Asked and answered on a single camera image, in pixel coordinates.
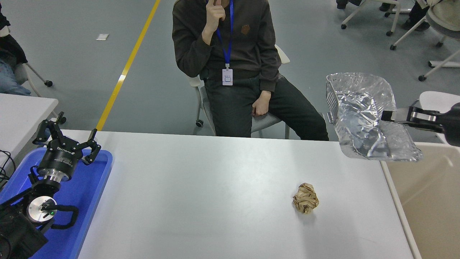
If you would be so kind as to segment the person's right hand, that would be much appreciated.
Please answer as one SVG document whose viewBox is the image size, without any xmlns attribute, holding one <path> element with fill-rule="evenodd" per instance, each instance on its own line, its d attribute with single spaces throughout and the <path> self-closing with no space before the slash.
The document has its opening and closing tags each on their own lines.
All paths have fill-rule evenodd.
<svg viewBox="0 0 460 259">
<path fill-rule="evenodd" d="M 220 21 L 226 18 L 225 6 L 228 5 L 227 0 L 209 0 L 206 5 L 206 24 L 202 30 L 202 40 L 208 46 L 211 45 L 213 34 L 217 31 Z"/>
</svg>

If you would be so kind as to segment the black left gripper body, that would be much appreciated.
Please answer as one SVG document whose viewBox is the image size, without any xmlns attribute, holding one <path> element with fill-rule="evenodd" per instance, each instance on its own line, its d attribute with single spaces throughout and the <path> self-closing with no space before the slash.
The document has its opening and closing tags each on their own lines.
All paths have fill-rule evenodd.
<svg viewBox="0 0 460 259">
<path fill-rule="evenodd" d="M 37 173 L 45 177 L 52 173 L 62 175 L 62 178 L 71 178 L 76 170 L 78 161 L 82 158 L 81 149 L 77 149 L 79 142 L 64 140 L 51 140 L 47 143 L 46 152 L 37 167 Z"/>
</svg>

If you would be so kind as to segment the person's left hand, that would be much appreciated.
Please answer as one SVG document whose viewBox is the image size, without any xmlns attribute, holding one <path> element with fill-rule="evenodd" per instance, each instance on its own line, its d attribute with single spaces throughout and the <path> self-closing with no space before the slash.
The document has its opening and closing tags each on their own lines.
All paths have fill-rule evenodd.
<svg viewBox="0 0 460 259">
<path fill-rule="evenodd" d="M 263 90 L 258 99 L 252 105 L 253 117 L 266 115 L 269 110 L 269 102 L 271 100 L 271 92 Z"/>
</svg>

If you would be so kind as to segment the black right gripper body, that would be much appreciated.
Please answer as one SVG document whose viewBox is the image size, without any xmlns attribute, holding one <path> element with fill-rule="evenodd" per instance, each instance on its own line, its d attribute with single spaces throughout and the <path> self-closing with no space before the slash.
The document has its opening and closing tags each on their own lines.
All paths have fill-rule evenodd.
<svg viewBox="0 0 460 259">
<path fill-rule="evenodd" d="M 460 146 L 460 104 L 456 103 L 442 115 L 442 128 L 448 144 Z"/>
</svg>

